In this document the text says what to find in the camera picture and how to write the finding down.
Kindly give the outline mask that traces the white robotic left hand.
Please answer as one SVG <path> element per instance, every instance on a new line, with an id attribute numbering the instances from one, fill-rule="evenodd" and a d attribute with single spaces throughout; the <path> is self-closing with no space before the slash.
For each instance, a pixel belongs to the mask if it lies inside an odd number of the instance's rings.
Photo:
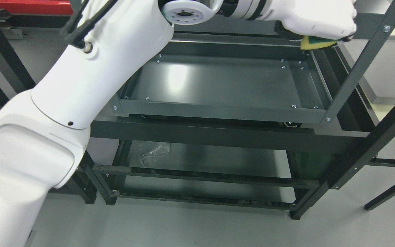
<path id="1" fill-rule="evenodd" d="M 357 30 L 354 0 L 271 0 L 260 20 L 280 21 L 303 36 L 340 40 Z"/>

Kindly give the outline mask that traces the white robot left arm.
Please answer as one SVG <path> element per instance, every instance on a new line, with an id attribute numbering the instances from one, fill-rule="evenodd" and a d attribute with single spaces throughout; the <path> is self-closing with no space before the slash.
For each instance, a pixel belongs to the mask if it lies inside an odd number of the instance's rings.
<path id="1" fill-rule="evenodd" d="M 0 110 L 0 247 L 23 247 L 51 188 L 77 169 L 90 125 L 171 40 L 173 19 L 202 23 L 229 0 L 85 0 L 45 77 Z"/>

